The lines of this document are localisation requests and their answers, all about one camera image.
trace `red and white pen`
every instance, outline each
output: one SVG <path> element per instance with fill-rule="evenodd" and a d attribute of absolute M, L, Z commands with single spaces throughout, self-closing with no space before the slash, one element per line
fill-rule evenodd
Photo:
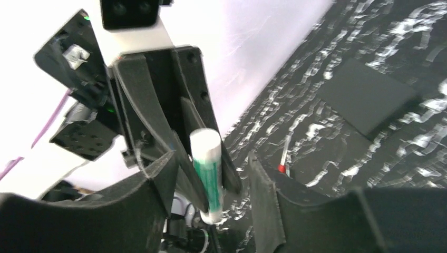
<path fill-rule="evenodd" d="M 289 151 L 290 139 L 291 135 L 289 134 L 288 136 L 286 136 L 286 140 L 284 141 L 283 156 L 281 157 L 281 162 L 278 165 L 278 170 L 281 173 L 286 173 L 286 158 L 287 151 Z"/>

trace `cylindrical bottle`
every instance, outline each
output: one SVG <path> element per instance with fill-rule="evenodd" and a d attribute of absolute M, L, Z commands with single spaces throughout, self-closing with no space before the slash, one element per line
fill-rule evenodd
<path fill-rule="evenodd" d="M 222 219 L 222 167 L 221 137 L 214 129 L 203 128 L 189 135 L 194 168 L 205 187 L 209 212 L 200 212 L 207 224 L 216 224 Z"/>

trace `marble table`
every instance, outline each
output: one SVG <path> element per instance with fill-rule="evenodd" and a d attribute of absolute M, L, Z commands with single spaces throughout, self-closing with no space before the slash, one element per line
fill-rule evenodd
<path fill-rule="evenodd" d="M 339 0 L 243 114 L 225 144 L 244 182 L 226 196 L 222 252 L 256 252 L 247 154 L 273 168 L 286 135 L 295 180 L 330 197 L 353 187 L 447 187 L 447 1 Z M 322 101 L 344 61 L 365 65 L 423 96 L 416 109 L 367 140 Z"/>

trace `purple cable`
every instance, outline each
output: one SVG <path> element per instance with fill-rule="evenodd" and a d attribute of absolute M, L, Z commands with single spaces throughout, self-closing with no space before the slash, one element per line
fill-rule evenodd
<path fill-rule="evenodd" d="M 31 144 L 31 149 L 37 144 L 37 142 L 39 142 L 42 136 L 48 131 L 53 122 L 56 120 L 59 113 L 61 113 L 62 109 L 64 108 L 64 105 L 67 103 L 67 100 L 69 99 L 70 94 L 71 90 L 67 90 L 67 92 L 64 94 L 61 101 L 59 102 L 59 105 L 57 105 L 56 110 L 54 110 L 53 114 L 51 114 L 50 119 L 48 119 L 43 129 L 37 135 L 36 139 L 34 139 L 33 144 Z M 2 173 L 0 173 L 0 180 L 2 180 L 23 159 L 24 157 L 18 157 L 17 159 L 11 161 L 8 164 L 8 166 L 6 166 L 6 169 L 2 171 Z"/>

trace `purple wire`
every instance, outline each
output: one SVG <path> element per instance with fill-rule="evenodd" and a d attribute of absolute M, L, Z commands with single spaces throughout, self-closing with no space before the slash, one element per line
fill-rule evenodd
<path fill-rule="evenodd" d="M 53 114 L 51 114 L 50 119 L 48 119 L 47 123 L 43 127 L 43 129 L 40 131 L 40 133 L 37 135 L 36 139 L 34 139 L 33 144 L 31 144 L 31 149 L 39 142 L 39 140 L 42 138 L 42 136 L 48 131 L 48 129 L 51 127 L 51 125 L 56 120 L 59 113 L 61 113 L 62 109 L 64 108 L 64 105 L 67 103 L 67 100 L 69 99 L 69 96 L 71 94 L 71 90 L 67 90 L 67 92 L 62 97 L 61 101 L 57 105 L 56 109 L 54 110 Z M 25 159 L 24 157 L 17 157 L 17 159 L 11 161 L 8 166 L 6 166 L 6 169 L 0 173 L 0 180 L 2 180 L 20 161 Z"/>

